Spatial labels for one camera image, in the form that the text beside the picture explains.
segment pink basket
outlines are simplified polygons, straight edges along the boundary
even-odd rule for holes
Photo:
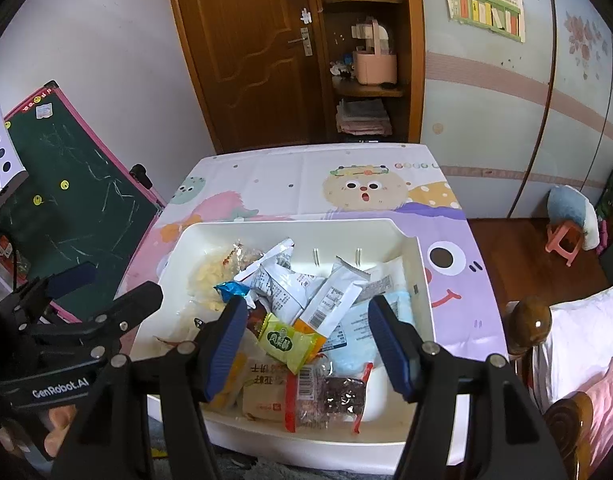
[[[375,53],[353,52],[353,64],[358,83],[363,85],[379,85],[381,83],[397,83],[397,56],[382,54],[378,21],[373,20],[373,44]]]

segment blue gripper pad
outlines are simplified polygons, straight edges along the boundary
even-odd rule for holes
[[[414,390],[411,384],[409,360],[398,342],[395,331],[398,323],[400,321],[383,296],[376,296],[369,302],[369,327],[391,385],[407,402],[410,402]]]
[[[97,272],[95,264],[83,262],[59,274],[54,274],[46,284],[46,296],[56,300],[81,286],[89,285],[95,281]]]
[[[216,324],[211,327],[210,343],[207,341],[208,348],[206,349],[211,352],[213,346],[208,363],[208,378],[206,378],[206,402],[210,402],[224,388],[246,329],[247,319],[246,301],[241,296],[233,296],[226,304]]]

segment yellow green snack package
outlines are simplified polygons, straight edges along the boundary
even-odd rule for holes
[[[271,357],[297,374],[317,344],[317,334],[303,334],[269,313],[264,318],[258,341]]]

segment chalkboard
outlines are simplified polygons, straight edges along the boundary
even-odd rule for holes
[[[94,283],[58,301],[88,319],[110,305],[160,206],[54,81],[8,115],[5,126],[29,176],[0,209],[0,226],[29,259],[29,278],[79,262],[97,266]]]

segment blue pillow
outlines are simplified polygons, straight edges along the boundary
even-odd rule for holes
[[[554,186],[549,191],[547,211],[552,224],[571,220],[584,228],[586,197],[572,187]]]

